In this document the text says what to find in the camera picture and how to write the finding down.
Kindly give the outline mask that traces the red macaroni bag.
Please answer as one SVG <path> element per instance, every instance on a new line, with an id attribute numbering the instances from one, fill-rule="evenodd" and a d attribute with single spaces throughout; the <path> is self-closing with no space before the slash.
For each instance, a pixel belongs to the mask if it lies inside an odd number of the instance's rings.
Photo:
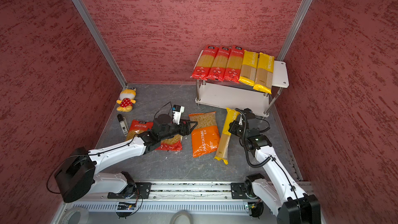
<path id="1" fill-rule="evenodd" d="M 133 120 L 128 131 L 126 141 L 133 139 L 136 135 L 139 135 L 145 131 L 150 130 L 153 127 L 153 122 Z"/>
<path id="2" fill-rule="evenodd" d="M 162 140 L 160 146 L 156 150 L 163 151 L 181 151 L 182 150 L 182 136 L 177 134 L 173 138 Z"/>

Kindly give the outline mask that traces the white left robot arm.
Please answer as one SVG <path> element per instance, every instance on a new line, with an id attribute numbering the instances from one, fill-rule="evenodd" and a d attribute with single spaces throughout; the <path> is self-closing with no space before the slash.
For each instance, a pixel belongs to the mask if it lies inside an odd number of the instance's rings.
<path id="1" fill-rule="evenodd" d="M 171 116 L 162 114 L 153 120 L 151 129 L 128 141 L 100 149 L 75 149 L 54 174 L 63 201 L 72 203 L 99 193 L 107 193 L 111 199 L 138 198 L 139 190 L 128 172 L 109 174 L 103 170 L 156 150 L 162 140 L 190 135 L 197 125 L 185 119 L 174 123 Z"/>

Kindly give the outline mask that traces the yellow spaghetti bag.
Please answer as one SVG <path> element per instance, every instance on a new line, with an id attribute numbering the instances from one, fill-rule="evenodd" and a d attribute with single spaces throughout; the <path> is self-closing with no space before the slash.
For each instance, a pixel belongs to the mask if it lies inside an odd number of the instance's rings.
<path id="1" fill-rule="evenodd" d="M 259 54 L 254 90 L 272 94 L 271 89 L 273 83 L 274 60 L 274 56 L 269 56 L 264 53 Z"/>
<path id="2" fill-rule="evenodd" d="M 239 82 L 254 86 L 258 66 L 259 54 L 252 51 L 244 51 L 243 62 L 240 69 Z"/>
<path id="3" fill-rule="evenodd" d="M 229 132 L 230 124 L 233 123 L 237 119 L 239 112 L 236 110 L 232 110 L 230 108 L 226 108 L 227 116 L 224 122 L 222 134 L 220 137 L 218 149 L 215 154 L 215 159 L 218 161 L 223 161 L 225 165 L 228 165 L 228 147 L 231 138 L 231 133 Z"/>

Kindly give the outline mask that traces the red spaghetti bag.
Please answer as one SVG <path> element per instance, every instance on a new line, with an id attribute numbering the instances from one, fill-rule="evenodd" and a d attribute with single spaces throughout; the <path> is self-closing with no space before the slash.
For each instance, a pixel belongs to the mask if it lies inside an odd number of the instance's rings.
<path id="1" fill-rule="evenodd" d="M 207 80 L 223 81 L 231 53 L 230 47 L 221 46 L 206 77 Z"/>
<path id="2" fill-rule="evenodd" d="M 219 47 L 207 45 L 197 60 L 191 78 L 206 80 L 218 51 Z"/>
<path id="3" fill-rule="evenodd" d="M 227 67 L 224 73 L 224 81 L 239 83 L 241 66 L 244 59 L 244 48 L 233 46 L 228 58 Z"/>

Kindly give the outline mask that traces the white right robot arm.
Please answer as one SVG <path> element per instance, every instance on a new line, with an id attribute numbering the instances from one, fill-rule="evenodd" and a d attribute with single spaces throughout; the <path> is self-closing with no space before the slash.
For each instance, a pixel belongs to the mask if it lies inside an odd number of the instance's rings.
<path id="1" fill-rule="evenodd" d="M 262 168 L 270 183 L 261 175 L 248 176 L 246 192 L 259 198 L 276 216 L 279 224 L 320 224 L 321 206 L 315 195 L 309 195 L 293 179 L 278 158 L 271 141 L 251 120 L 256 115 L 248 108 L 237 109 L 240 119 L 229 125 L 229 132 L 239 138 L 245 158 L 252 168 Z"/>

